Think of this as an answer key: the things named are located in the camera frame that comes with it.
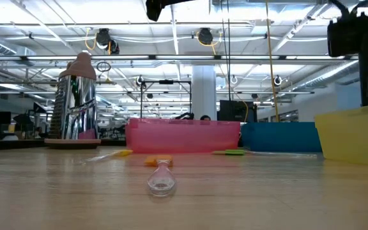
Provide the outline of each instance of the yellow object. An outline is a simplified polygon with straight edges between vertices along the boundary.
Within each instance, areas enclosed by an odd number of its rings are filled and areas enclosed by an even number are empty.
[[[95,33],[95,43],[93,44],[93,47],[90,47],[90,46],[88,45],[88,35],[89,35],[89,30],[90,30],[90,28],[88,28],[88,30],[86,31],[86,38],[85,38],[85,40],[84,40],[84,44],[85,44],[86,48],[88,48],[89,50],[94,50],[94,49],[95,49],[95,47],[96,47],[96,35],[97,35],[97,33]]]
[[[133,153],[133,150],[129,150],[129,149],[124,149],[124,150],[119,150],[119,151],[115,151],[113,153],[114,157],[125,157],[127,155],[130,155]]]
[[[273,102],[275,104],[275,115],[276,122],[279,122],[279,112],[278,112],[278,103],[277,103],[277,94],[275,90],[275,83],[273,81],[273,65],[272,65],[272,47],[271,47],[271,30],[269,28],[270,19],[269,19],[269,0],[265,1],[266,6],[266,33],[268,34],[268,51],[269,51],[269,64],[271,70],[271,83],[272,83],[272,93],[273,93]]]
[[[170,166],[173,166],[173,157],[170,155],[153,155],[148,156],[144,161],[146,166],[157,166],[157,160],[169,160]]]
[[[15,125],[9,125],[8,126],[8,132],[10,133],[10,134],[13,134],[14,132],[15,132]]]
[[[368,106],[315,117],[326,159],[368,164]]]

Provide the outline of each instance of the green object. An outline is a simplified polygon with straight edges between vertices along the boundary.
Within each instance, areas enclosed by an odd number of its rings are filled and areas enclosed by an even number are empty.
[[[232,156],[242,156],[245,152],[242,149],[227,149],[225,151],[214,151],[215,155],[232,155]]]

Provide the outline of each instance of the orange object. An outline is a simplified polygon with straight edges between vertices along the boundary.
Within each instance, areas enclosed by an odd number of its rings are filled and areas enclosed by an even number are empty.
[[[170,155],[152,155],[148,156],[146,160],[144,161],[144,164],[146,166],[157,166],[157,160],[169,160],[170,164],[169,166],[173,166],[173,157]]]

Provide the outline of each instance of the table surface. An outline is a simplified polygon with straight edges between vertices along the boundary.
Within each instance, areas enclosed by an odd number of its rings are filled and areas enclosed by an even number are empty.
[[[367,229],[368,166],[316,157],[174,155],[174,196],[148,195],[146,155],[0,151],[0,229]]]

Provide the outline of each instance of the person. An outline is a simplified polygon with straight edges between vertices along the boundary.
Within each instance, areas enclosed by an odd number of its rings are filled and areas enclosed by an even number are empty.
[[[35,133],[34,133],[34,138],[35,139],[40,139],[41,136],[40,134],[42,133],[42,127],[37,127],[36,130],[35,130]]]
[[[200,118],[201,121],[211,121],[211,118],[208,115],[204,115]]]
[[[186,112],[186,113],[179,115],[175,119],[194,119],[194,113]]]

